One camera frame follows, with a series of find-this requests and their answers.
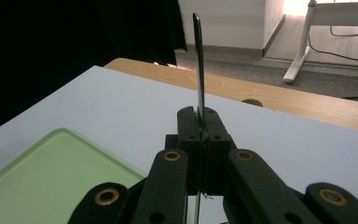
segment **green glass plate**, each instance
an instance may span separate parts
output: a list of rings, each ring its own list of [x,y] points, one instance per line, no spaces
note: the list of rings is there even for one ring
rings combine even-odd
[[[144,177],[66,129],[49,133],[0,171],[0,223],[67,223],[93,187]]]

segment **white table surface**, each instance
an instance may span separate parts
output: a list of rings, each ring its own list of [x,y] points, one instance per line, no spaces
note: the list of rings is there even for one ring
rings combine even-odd
[[[176,113],[197,93],[94,66],[0,127],[0,169],[65,127],[149,171]],[[257,152],[291,188],[328,182],[358,198],[358,131],[206,94],[236,145]],[[222,199],[203,200],[200,223],[226,220]]]

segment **table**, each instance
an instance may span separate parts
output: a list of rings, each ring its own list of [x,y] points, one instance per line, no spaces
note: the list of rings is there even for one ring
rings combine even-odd
[[[296,57],[283,77],[283,82],[293,83],[310,52],[307,46],[310,27],[319,26],[358,26],[358,2],[317,4],[316,0],[308,3],[301,42]]]
[[[141,65],[142,74],[171,74],[173,79],[173,74],[183,72],[114,61],[119,62],[132,69]],[[329,182],[358,198],[358,130],[212,94],[205,100],[219,113],[236,145],[257,152],[291,188],[304,192],[310,183]],[[147,174],[164,148],[165,135],[177,132],[177,111],[196,104],[196,91],[118,69],[91,67],[0,127],[0,170],[46,134],[64,127]],[[202,199],[200,223],[225,221],[221,197]]]
[[[197,74],[194,71],[128,59],[113,60],[105,68],[191,90],[197,89]],[[236,101],[256,99],[265,108],[358,130],[358,102],[212,74],[205,75],[205,91]]]

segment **gray floor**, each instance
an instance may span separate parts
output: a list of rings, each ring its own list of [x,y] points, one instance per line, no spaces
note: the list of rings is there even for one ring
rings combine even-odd
[[[197,69],[193,48],[177,52],[176,59],[178,68]],[[259,50],[204,48],[206,73],[337,98],[358,97],[358,67],[307,63],[302,66],[295,83],[287,85],[282,78],[289,65],[289,62],[263,59]]]
[[[260,50],[204,46],[204,59],[210,62],[251,64],[288,69],[298,50],[304,20],[304,16],[286,16],[285,24],[264,58],[261,57]],[[356,54],[358,57],[358,37],[339,37],[339,41],[333,41],[333,37],[326,33],[326,28],[329,29],[329,27],[312,27],[310,34],[317,37],[311,40],[313,47],[324,50],[341,49],[343,54],[348,56]],[[334,27],[334,32],[358,34],[358,27]],[[341,48],[342,46],[355,46],[356,48]],[[178,59],[195,60],[194,46],[189,46],[187,52],[177,52],[176,57]],[[311,50],[309,57],[301,67],[301,71],[358,77],[358,62],[343,60]]]
[[[329,55],[328,61],[324,62],[325,55],[315,51],[310,53],[311,57],[301,67],[295,83],[287,85],[282,82],[282,78],[291,64],[290,58],[296,56],[298,48],[298,43],[288,45],[290,41],[286,39],[289,38],[289,34],[293,34],[292,42],[296,42],[295,39],[299,38],[299,34],[302,32],[302,20],[304,17],[301,16],[286,17],[285,25],[274,39],[264,58],[261,57],[261,50],[258,49],[204,46],[205,72],[338,98],[358,96],[358,63]],[[347,28],[340,29],[339,27],[338,30],[335,27],[335,31],[349,32]],[[321,29],[312,29],[312,35],[325,35],[323,29],[321,33],[318,32],[321,32]],[[342,45],[358,46],[358,38],[349,39],[347,43],[342,42],[342,39],[345,40],[345,38],[341,38],[339,43],[328,42],[336,45],[333,46],[336,49]],[[312,46],[321,48],[323,45],[326,47],[323,38],[312,40]],[[354,48],[347,48],[344,53],[351,55],[351,49]],[[178,68],[197,69],[194,46],[189,46],[187,52],[176,52],[176,58]]]

